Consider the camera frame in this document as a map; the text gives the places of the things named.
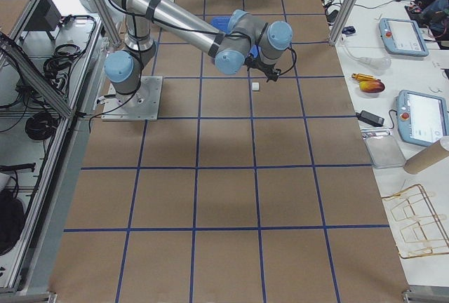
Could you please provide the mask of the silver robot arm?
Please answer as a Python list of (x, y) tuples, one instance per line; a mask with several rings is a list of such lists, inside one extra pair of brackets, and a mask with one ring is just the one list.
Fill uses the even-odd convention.
[(293, 38), (287, 22), (267, 23), (236, 10), (229, 19), (227, 32), (221, 32), (170, 0), (111, 1), (124, 12), (152, 22), (203, 51), (223, 74), (234, 75), (247, 66), (263, 72), (268, 81), (277, 81), (282, 75), (275, 65)]

